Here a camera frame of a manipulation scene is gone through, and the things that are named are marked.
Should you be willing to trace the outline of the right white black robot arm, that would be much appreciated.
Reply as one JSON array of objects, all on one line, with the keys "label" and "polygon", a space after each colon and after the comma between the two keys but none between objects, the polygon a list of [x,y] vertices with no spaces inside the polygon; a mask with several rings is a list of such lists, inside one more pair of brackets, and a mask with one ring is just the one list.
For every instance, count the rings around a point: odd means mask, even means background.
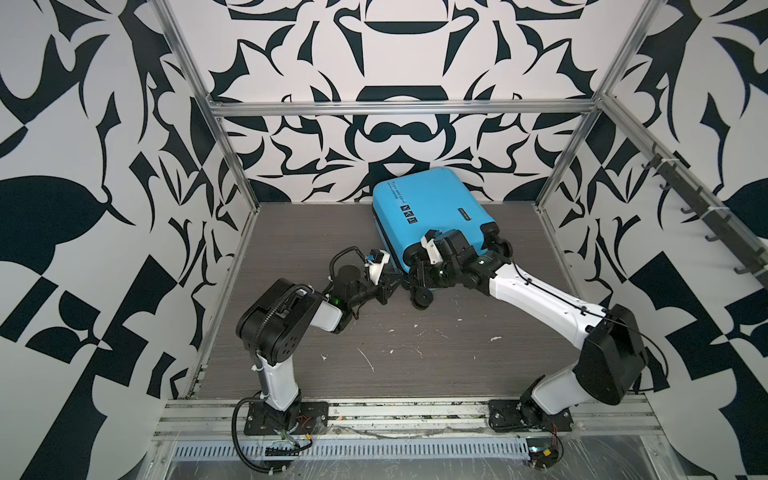
[{"label": "right white black robot arm", "polygon": [[650,340],[631,310],[605,308],[541,281],[515,262],[507,246],[479,253],[459,230],[431,230],[407,260],[420,290],[477,290],[526,312],[578,350],[575,363],[541,376],[519,399],[491,402],[494,431],[554,431],[583,402],[617,406],[649,364]]}]

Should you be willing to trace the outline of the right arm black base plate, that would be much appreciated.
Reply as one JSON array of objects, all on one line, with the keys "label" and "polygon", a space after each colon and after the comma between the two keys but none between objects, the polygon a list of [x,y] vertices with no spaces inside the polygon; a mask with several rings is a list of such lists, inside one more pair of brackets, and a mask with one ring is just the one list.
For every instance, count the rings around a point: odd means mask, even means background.
[{"label": "right arm black base plate", "polygon": [[569,409],[550,415],[532,400],[521,401],[519,399],[490,400],[488,408],[488,424],[495,432],[551,431],[561,433],[572,431],[572,416]]}]

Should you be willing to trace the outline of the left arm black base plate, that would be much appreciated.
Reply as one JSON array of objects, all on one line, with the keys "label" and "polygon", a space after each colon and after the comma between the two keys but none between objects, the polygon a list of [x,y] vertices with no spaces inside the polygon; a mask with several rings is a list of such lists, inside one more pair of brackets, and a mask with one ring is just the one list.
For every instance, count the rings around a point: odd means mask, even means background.
[{"label": "left arm black base plate", "polygon": [[246,436],[312,434],[327,426],[330,404],[328,402],[295,401],[287,410],[277,410],[265,401],[249,405],[243,433]]}]

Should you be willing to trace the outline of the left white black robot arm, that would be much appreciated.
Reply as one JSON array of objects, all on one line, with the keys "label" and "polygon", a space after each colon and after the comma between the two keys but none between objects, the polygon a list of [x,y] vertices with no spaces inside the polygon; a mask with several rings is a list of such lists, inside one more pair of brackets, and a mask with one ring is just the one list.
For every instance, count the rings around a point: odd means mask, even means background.
[{"label": "left white black robot arm", "polygon": [[329,261],[328,284],[319,290],[308,283],[280,278],[251,305],[236,325],[236,336],[248,352],[260,391],[238,401],[231,419],[231,437],[237,457],[249,469],[273,474],[273,462],[249,458],[240,443],[242,434],[276,434],[288,446],[280,455],[298,455],[312,446],[293,434],[308,434],[311,417],[303,417],[302,393],[295,379],[293,356],[311,328],[332,334],[343,332],[370,301],[382,305],[403,283],[403,272],[384,250],[365,254],[350,246]]}]

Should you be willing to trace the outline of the blue hard-shell suitcase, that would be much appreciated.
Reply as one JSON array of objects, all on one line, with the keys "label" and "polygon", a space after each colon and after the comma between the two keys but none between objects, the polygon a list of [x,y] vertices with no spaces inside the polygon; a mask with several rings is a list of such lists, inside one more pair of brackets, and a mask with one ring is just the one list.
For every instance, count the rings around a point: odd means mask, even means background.
[{"label": "blue hard-shell suitcase", "polygon": [[479,253],[492,233],[499,237],[497,222],[480,205],[459,177],[447,168],[408,174],[377,184],[373,189],[373,215],[385,251],[391,255],[401,284],[410,292],[412,305],[424,310],[433,291],[412,287],[411,259],[424,253],[420,240],[429,230],[460,230]]}]

